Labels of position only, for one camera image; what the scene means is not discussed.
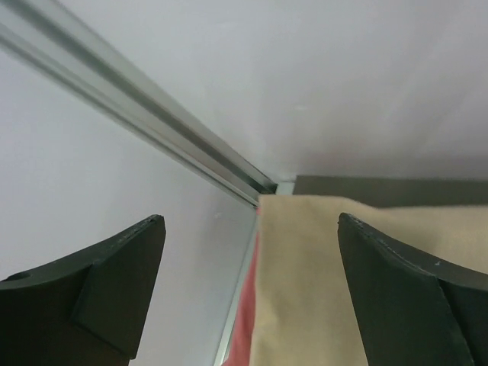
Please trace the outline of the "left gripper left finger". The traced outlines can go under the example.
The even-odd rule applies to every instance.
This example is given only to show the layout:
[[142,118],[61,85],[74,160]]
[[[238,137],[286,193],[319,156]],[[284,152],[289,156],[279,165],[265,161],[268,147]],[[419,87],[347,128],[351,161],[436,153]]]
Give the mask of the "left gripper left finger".
[[165,243],[152,215],[1,282],[3,365],[127,365],[140,347]]

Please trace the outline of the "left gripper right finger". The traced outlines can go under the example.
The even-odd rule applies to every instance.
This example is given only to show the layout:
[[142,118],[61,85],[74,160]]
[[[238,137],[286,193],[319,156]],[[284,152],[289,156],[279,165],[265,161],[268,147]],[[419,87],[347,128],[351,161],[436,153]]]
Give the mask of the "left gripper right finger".
[[370,365],[485,365],[487,276],[341,213],[339,249]]

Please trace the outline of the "beige t shirt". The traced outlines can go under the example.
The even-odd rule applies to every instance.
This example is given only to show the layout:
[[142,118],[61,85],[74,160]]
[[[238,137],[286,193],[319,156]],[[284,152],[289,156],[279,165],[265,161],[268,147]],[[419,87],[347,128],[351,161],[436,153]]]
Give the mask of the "beige t shirt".
[[338,242],[340,214],[446,261],[487,270],[487,209],[376,208],[343,197],[260,200],[253,365],[365,365]]

